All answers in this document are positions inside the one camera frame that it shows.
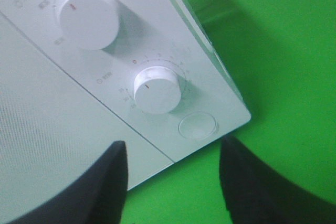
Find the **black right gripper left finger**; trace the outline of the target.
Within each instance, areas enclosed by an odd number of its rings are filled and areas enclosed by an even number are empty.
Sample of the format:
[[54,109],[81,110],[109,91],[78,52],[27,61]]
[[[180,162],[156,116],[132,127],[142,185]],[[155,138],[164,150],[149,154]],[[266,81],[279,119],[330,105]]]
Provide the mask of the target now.
[[127,147],[115,141],[66,189],[12,222],[120,223],[127,188]]

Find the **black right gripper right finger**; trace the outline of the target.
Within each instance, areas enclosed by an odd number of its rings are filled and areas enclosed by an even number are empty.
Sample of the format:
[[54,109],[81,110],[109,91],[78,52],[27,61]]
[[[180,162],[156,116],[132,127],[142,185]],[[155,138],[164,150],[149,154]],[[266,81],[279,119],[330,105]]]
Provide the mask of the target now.
[[219,178],[232,223],[335,223],[335,204],[290,182],[234,136],[220,141]]

